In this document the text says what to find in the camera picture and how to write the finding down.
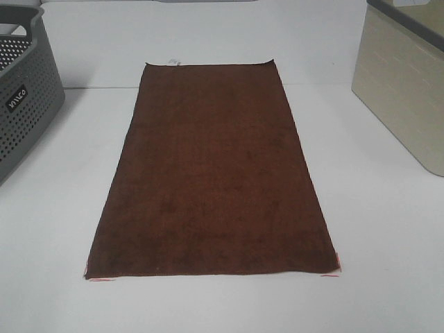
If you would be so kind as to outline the brown towel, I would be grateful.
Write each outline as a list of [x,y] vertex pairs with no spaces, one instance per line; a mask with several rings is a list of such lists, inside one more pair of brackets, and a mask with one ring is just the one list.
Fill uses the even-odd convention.
[[275,62],[147,64],[85,277],[339,267]]

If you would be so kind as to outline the grey perforated plastic basket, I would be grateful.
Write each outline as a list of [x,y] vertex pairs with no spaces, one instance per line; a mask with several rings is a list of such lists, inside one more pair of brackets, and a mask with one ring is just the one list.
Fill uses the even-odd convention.
[[12,173],[65,102],[40,7],[1,5],[1,23],[25,35],[1,36],[1,178]]

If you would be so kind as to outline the beige storage bin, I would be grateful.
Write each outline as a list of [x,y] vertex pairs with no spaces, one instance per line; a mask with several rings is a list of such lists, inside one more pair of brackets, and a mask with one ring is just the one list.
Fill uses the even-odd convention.
[[443,175],[443,2],[367,1],[351,89],[430,173]]

